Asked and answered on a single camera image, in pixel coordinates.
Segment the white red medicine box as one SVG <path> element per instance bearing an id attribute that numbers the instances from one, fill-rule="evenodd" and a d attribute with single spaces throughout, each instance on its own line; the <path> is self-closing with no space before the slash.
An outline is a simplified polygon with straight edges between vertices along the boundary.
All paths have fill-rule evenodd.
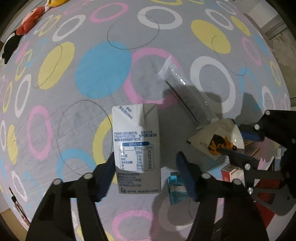
<path id="1" fill-rule="evenodd" d="M 247 146 L 247 150 L 236 150 L 247 156 L 251 156 L 260 161 L 260 149 L 258 147 Z M 251 168 L 249 164 L 246 164 L 244 168 L 239 168 L 231 165 L 230 162 L 224 168 L 221 169 L 222 178 L 224 181 L 232 182 L 234 179 L 242 181 L 244 179 L 244 173 L 250 170 L 256 170 L 257 168 Z"/>

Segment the teal silver candy wrapper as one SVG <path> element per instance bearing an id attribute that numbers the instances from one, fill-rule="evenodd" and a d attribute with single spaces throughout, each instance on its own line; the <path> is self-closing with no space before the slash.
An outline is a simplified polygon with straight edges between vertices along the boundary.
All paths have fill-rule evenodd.
<path id="1" fill-rule="evenodd" d="M 179 172 L 171 172 L 168 177 L 168 193 L 171 205 L 176 205 L 189 198 L 185 182 Z"/>

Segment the white orange snack packet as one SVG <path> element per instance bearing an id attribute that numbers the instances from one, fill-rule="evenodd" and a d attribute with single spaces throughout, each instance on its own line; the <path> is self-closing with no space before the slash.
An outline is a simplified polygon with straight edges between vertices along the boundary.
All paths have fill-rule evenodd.
<path id="1" fill-rule="evenodd" d="M 245 147 L 238 126 L 230 118 L 217 120 L 205 126 L 190 137 L 187 143 L 213 160 L 221 156 L 218 149 L 236 151 Z"/>

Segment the blue white milk carton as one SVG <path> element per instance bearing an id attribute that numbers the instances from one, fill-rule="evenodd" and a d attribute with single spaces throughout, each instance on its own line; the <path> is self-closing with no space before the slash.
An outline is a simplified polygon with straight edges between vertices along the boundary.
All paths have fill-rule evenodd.
<path id="1" fill-rule="evenodd" d="M 159 193 L 161 153 L 157 105 L 114 106 L 112 136 L 119 193 Z"/>

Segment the person in red clothes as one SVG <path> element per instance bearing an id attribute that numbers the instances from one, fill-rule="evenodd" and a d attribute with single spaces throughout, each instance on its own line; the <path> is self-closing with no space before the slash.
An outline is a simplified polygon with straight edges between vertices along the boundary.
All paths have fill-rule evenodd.
<path id="1" fill-rule="evenodd" d="M 280 180 L 260 180 L 255 187 L 264 189 L 277 189 L 280 185 Z M 259 193 L 258 197 L 263 204 L 272 204 L 275 194 L 274 193 Z M 259 202 L 255 202 L 256 207 L 263 219 L 265 228 L 267 228 L 272 221 L 275 213 L 268 207 L 262 205 Z"/>

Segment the bed with circle-pattern sheet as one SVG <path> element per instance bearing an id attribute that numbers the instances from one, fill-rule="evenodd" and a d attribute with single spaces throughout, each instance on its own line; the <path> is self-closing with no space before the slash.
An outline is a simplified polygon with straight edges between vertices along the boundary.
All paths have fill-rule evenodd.
<path id="1" fill-rule="evenodd" d="M 1 60 L 1 191 L 28 229 L 50 187 L 117 153 L 96 209 L 109 240 L 184 240 L 198 204 L 169 201 L 177 152 L 221 178 L 226 157 L 189 144 L 218 119 L 290 109 L 276 58 L 230 1 L 67 1 Z"/>

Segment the red power strip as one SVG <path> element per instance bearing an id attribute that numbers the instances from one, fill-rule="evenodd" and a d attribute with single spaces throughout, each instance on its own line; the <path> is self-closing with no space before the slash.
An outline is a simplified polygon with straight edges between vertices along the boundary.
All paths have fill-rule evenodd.
<path id="1" fill-rule="evenodd" d="M 30 226 L 31 222 L 29 221 L 27 215 L 25 214 L 23 208 L 21 207 L 20 203 L 18 202 L 16 196 L 14 195 L 11 187 L 9 187 L 10 193 L 11 193 L 11 200 L 13 201 L 14 205 L 15 205 L 15 209 L 18 211 L 18 213 L 20 214 L 22 220 L 24 221 L 24 223 L 27 226 Z"/>

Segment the black white plush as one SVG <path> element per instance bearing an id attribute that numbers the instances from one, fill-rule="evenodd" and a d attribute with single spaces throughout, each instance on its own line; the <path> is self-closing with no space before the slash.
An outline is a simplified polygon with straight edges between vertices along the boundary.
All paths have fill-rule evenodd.
<path id="1" fill-rule="evenodd" d="M 2 53 L 2 58 L 4 60 L 4 64 L 6 65 L 11 58 L 14 51 L 17 49 L 19 42 L 22 38 L 22 35 L 17 35 L 16 30 L 14 30 L 4 44 L 4 51 Z"/>

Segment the red monkey plush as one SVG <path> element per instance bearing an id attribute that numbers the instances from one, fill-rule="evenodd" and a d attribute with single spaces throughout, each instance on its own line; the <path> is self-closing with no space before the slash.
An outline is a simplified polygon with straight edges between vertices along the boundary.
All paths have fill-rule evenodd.
<path id="1" fill-rule="evenodd" d="M 22 36 L 27 34 L 37 23 L 39 18 L 44 14 L 45 7 L 40 6 L 32 9 L 22 20 L 21 25 L 16 30 L 16 35 Z"/>

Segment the yellow white plush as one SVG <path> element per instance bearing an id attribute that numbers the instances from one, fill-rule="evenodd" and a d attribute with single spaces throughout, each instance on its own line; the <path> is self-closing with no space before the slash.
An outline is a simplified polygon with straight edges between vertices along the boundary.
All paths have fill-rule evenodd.
<path id="1" fill-rule="evenodd" d="M 58 7 L 60 5 L 63 5 L 66 3 L 68 0 L 47 0 L 47 6 L 51 8 Z"/>

